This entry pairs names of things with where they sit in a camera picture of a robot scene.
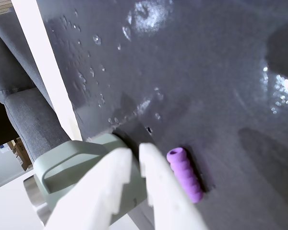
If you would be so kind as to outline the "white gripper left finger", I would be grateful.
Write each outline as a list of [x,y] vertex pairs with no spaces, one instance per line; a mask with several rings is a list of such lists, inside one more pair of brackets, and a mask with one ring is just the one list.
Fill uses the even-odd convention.
[[130,182],[132,151],[117,148],[103,157],[56,204],[47,230],[107,230]]

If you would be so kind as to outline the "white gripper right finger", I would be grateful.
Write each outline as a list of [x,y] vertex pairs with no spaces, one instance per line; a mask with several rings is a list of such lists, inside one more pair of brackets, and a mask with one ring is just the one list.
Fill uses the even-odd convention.
[[156,230],[206,230],[201,213],[181,187],[161,151],[152,143],[139,145],[141,176],[147,202],[154,209]]

